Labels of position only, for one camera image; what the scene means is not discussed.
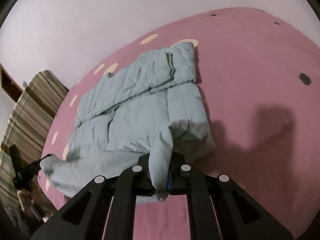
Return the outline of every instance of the bed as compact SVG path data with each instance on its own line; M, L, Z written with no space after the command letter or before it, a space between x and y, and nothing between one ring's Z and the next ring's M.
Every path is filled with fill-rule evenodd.
M79 101L103 75L152 49L191 41L216 149L192 166L228 174L297 239L320 209L320 48L262 10L227 8L165 25L118 50L69 91L42 156L65 159ZM59 209L66 198L39 173ZM185 196L136 206L134 239L190 239Z

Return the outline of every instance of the screw head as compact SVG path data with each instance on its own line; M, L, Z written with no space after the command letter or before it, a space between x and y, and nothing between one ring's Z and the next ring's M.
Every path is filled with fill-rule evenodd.
M181 169L182 169L183 171L190 171L190 170L191 170L191 167L190 167L189 165L187 165L187 164L184 164L184 165L181 166Z
M227 181L229 181L229 177L227 176L227 175L220 175L219 176L219 179L220 179L220 181L222 181L222 182L227 182Z
M135 165L132 167L132 170L134 172L139 172L139 171L142 171L142 167L140 165Z
M104 177L97 176L97 177L94 178L94 182L95 183L102 183L102 182L104 182Z

